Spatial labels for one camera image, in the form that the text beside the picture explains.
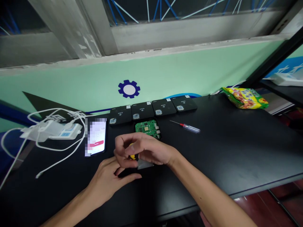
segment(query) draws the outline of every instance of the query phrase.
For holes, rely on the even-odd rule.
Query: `red screwdriver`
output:
[[[174,122],[174,123],[177,123],[177,124],[179,124],[179,125],[181,125],[183,128],[186,128],[186,129],[188,129],[189,131],[192,131],[192,132],[195,132],[195,133],[200,133],[200,132],[201,132],[200,129],[195,128],[195,127],[192,127],[192,126],[190,126],[190,125],[187,125],[187,124],[180,124],[180,123],[175,122],[175,121],[172,121],[172,120],[170,120],[170,121],[171,121],[171,122]]]

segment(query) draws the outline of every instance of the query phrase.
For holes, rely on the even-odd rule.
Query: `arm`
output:
[[[256,226],[227,194],[179,152],[168,166],[192,195],[212,226]]]
[[[123,170],[115,157],[103,160],[89,185],[42,227],[74,226],[93,210],[102,206],[121,187],[141,178],[138,173],[119,178],[118,175]]]
[[[136,161],[129,160],[128,155],[138,153],[140,159],[157,165],[167,164],[190,192],[212,226],[256,226],[227,194],[172,146],[137,132],[118,136],[114,153],[122,167],[135,167]]]

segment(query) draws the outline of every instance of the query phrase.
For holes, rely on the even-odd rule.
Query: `black square box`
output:
[[[152,101],[152,107],[156,116],[175,114],[177,112],[173,102],[169,98]]]
[[[132,105],[132,119],[139,120],[155,116],[151,102],[141,102]]]
[[[196,103],[188,95],[178,96],[171,99],[178,112],[197,109]]]
[[[109,125],[118,125],[132,121],[132,109],[130,105],[112,108],[108,121]]]

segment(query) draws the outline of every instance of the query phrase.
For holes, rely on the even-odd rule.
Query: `right hand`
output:
[[[156,140],[142,132],[117,136],[114,154],[123,168],[135,168],[137,161],[130,160],[129,155],[138,154],[139,158],[156,165],[169,164],[178,152],[174,147]]]

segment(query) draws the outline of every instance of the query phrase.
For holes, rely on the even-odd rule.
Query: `blue gear emblem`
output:
[[[124,98],[134,98],[135,96],[139,95],[138,91],[140,91],[140,87],[138,87],[137,83],[134,81],[130,82],[129,80],[125,80],[124,83],[120,83],[118,87],[120,88],[118,92],[123,94]]]

